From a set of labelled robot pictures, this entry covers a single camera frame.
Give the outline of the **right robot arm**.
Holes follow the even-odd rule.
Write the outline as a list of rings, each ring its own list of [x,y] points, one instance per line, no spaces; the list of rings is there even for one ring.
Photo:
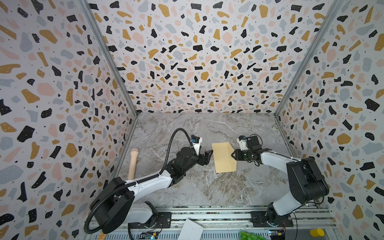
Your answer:
[[[285,156],[263,148],[259,135],[239,136],[237,143],[240,148],[231,156],[236,161],[255,163],[256,166],[266,165],[287,174],[289,191],[281,199],[268,205],[264,222],[270,226],[278,226],[292,212],[315,200],[325,199],[329,187],[314,158],[299,159]]]

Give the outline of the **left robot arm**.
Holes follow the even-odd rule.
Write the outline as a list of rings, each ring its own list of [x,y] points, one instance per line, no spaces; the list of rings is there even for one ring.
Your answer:
[[[123,223],[140,223],[152,227],[158,218],[157,209],[150,203],[136,201],[158,190],[180,182],[186,172],[195,165],[208,165],[213,151],[195,155],[194,148],[184,147],[176,158],[168,162],[163,172],[138,180],[112,179],[90,205],[90,213],[84,224],[86,234],[102,231],[109,234]]]

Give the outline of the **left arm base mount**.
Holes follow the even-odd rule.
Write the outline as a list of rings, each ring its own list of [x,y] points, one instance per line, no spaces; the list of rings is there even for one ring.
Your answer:
[[[147,222],[144,223],[146,228],[163,228],[169,229],[172,222],[171,212],[158,212],[153,214]]]

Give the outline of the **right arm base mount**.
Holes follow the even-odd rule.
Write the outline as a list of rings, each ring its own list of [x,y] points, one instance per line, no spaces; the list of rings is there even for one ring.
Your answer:
[[[254,228],[282,228],[294,226],[290,215],[279,216],[270,211],[252,211],[250,221]]]

